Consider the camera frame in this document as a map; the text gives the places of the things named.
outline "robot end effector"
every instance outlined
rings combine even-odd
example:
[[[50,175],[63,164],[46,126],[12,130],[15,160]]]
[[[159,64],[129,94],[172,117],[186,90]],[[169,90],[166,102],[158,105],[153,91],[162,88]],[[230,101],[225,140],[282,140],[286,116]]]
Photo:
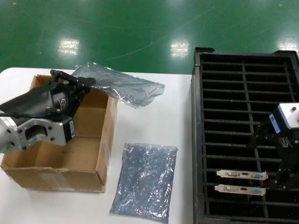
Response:
[[[26,150],[39,141],[64,146],[75,137],[72,118],[95,79],[50,73],[48,85],[0,105],[0,153]]]
[[[264,184],[270,189],[299,188],[299,103],[282,103],[260,123],[247,148],[270,141],[281,162],[275,179]]]

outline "metal bracket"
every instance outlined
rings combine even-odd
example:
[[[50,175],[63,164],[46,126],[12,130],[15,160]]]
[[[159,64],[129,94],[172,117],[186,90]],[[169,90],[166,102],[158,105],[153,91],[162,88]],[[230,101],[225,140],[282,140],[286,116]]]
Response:
[[[54,143],[60,146],[66,145],[64,127],[60,122],[54,122],[46,119],[30,119],[17,127],[12,119],[11,121],[13,123],[10,122],[10,119],[11,118],[8,117],[0,118],[0,125],[3,125],[3,127],[7,130],[8,141],[11,143],[9,150],[26,150],[38,141]],[[46,130],[45,134],[36,133],[31,136],[30,139],[27,139],[26,131],[36,125],[43,126]]]
[[[218,186],[215,186],[215,190],[219,192],[243,194],[243,195],[263,196],[266,194],[265,188],[242,187],[242,186],[223,185],[223,184],[219,184]]]
[[[233,170],[220,170],[217,171],[217,175],[226,178],[236,178],[236,179],[248,179],[248,180],[267,180],[268,175],[266,172],[257,173],[249,171],[233,171]]]

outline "green floor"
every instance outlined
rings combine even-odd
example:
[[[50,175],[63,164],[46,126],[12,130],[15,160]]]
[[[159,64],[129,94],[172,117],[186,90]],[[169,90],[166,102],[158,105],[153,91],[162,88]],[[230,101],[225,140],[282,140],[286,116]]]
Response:
[[[191,74],[195,47],[299,49],[298,0],[0,0],[0,71]]]

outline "open cardboard box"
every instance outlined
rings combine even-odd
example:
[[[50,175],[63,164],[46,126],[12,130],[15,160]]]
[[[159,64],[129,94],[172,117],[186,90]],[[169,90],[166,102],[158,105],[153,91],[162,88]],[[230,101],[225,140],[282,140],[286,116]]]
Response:
[[[37,75],[31,88],[50,80]],[[76,137],[66,146],[39,142],[5,155],[1,167],[29,190],[105,192],[116,113],[117,100],[91,90],[73,119]]]

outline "black cable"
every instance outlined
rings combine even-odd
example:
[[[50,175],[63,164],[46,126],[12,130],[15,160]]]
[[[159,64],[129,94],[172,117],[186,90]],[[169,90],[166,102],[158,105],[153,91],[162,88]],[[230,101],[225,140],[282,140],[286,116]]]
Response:
[[[11,117],[11,118],[48,118],[50,114],[20,114],[20,113],[0,113],[0,117]]]

